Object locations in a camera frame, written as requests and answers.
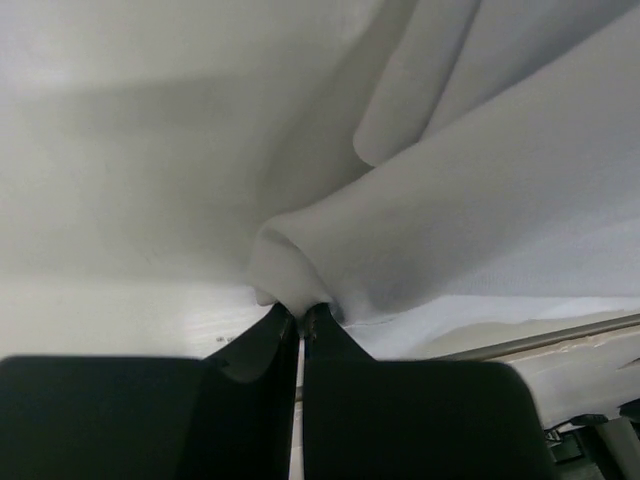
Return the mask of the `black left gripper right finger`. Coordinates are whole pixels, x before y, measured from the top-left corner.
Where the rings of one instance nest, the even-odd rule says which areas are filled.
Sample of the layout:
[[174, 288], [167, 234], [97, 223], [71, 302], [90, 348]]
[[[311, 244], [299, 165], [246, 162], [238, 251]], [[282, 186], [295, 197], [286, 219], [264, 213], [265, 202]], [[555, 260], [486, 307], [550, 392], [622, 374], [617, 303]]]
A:
[[525, 381], [503, 363], [382, 361], [326, 304], [304, 317], [307, 479], [555, 479]]

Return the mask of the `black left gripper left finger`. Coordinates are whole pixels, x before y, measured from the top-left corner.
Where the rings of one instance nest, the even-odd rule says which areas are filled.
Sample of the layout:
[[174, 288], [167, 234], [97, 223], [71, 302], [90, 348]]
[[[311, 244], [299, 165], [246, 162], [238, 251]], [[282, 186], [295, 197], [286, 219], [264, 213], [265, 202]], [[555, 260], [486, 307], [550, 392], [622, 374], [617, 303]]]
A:
[[5, 479], [285, 479], [295, 322], [282, 306], [203, 359], [12, 356]]

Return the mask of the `white fabric skirt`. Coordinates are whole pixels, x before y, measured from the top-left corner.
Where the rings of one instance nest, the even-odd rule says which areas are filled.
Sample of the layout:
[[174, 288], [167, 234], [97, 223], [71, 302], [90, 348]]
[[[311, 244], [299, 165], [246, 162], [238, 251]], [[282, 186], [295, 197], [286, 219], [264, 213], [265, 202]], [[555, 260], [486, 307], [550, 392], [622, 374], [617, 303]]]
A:
[[639, 5], [420, 1], [352, 137], [249, 263], [259, 303], [327, 303], [390, 355], [480, 322], [639, 306]]

